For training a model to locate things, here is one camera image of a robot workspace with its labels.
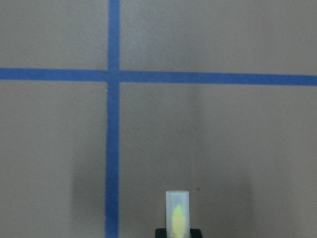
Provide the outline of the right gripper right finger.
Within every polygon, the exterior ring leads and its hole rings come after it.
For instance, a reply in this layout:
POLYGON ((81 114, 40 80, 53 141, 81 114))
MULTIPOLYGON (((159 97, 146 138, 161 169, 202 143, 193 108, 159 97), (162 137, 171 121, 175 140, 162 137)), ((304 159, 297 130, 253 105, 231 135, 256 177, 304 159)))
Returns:
POLYGON ((200 229, 190 229, 190 238, 202 238, 200 229))

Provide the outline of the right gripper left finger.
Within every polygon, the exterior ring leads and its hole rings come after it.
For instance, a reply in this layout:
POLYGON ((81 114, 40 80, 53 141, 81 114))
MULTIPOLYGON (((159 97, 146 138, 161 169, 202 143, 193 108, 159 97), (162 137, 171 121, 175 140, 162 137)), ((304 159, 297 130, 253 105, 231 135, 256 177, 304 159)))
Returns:
POLYGON ((158 228, 155 230, 155 238, 166 238, 166 228, 158 228))

